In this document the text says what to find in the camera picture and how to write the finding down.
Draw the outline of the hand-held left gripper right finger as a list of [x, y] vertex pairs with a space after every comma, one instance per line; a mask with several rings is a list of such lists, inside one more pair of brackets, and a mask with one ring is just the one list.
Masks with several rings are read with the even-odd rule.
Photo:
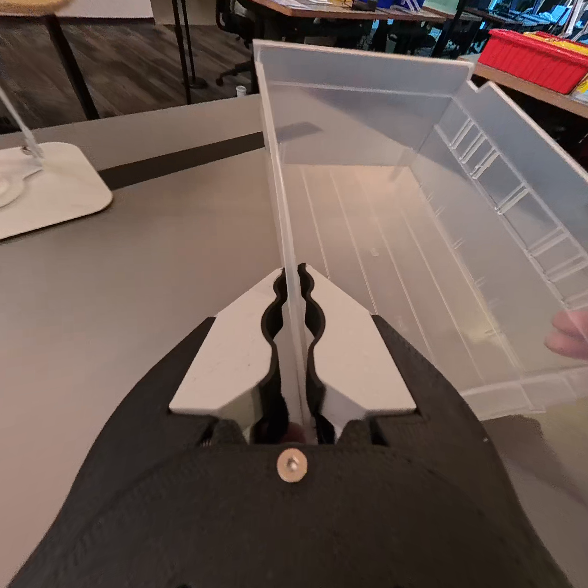
[[316, 269], [298, 266], [312, 334], [306, 401], [317, 435], [338, 435], [353, 420], [414, 414], [416, 403], [373, 316]]

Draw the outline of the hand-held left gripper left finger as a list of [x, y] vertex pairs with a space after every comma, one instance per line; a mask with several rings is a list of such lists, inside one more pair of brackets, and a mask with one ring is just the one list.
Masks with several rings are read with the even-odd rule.
[[272, 358], [262, 317], [277, 300], [274, 284], [281, 275], [282, 269], [275, 269], [214, 317], [169, 404], [172, 413], [227, 420], [262, 417], [259, 386]]

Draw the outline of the clear plastic bin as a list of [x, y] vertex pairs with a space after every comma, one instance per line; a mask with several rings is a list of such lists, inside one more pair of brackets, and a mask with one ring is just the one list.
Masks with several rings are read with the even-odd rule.
[[474, 64], [268, 40], [254, 65], [298, 373], [298, 266], [394, 327], [481, 420], [587, 397], [587, 173]]

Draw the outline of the person's right hand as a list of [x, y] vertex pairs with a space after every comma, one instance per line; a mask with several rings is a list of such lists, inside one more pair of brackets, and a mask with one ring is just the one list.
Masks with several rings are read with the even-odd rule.
[[560, 311], [552, 327], [545, 346], [557, 355], [587, 362], [587, 310]]

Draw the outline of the wooden edged desk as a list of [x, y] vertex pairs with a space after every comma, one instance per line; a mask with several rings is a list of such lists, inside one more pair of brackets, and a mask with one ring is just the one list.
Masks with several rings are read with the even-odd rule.
[[484, 64], [478, 64], [479, 55], [464, 55], [458, 59], [474, 64], [473, 74], [492, 81], [499, 86], [510, 88], [533, 99], [544, 102], [563, 111], [575, 114], [587, 120], [587, 103], [574, 99], [571, 95], [565, 95], [549, 90], [529, 81], [520, 79], [507, 72], [496, 70]]

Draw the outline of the black floor stand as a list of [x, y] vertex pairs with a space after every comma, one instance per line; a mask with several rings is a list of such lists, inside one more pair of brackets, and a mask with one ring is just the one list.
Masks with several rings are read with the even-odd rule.
[[173, 30], [178, 44], [182, 84], [188, 105], [193, 103], [193, 90], [203, 90], [208, 83], [196, 74], [192, 38], [187, 14], [187, 1], [171, 1], [173, 11]]

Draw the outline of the black easel leg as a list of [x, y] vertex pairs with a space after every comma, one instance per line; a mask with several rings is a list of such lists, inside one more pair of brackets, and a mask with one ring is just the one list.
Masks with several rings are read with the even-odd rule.
[[47, 15], [43, 17], [43, 22], [86, 119], [99, 119], [98, 110], [59, 20], [55, 15]]

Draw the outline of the red plastic bin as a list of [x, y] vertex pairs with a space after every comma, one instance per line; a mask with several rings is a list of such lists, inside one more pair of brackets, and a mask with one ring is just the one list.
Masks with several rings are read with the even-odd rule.
[[545, 32], [489, 32], [478, 63], [569, 95], [587, 79], [587, 45]]

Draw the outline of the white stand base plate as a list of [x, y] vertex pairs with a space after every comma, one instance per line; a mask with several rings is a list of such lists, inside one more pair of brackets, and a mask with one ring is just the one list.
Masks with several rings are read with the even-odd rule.
[[39, 231], [106, 209], [111, 190], [75, 145], [40, 144], [1, 150], [1, 240]]

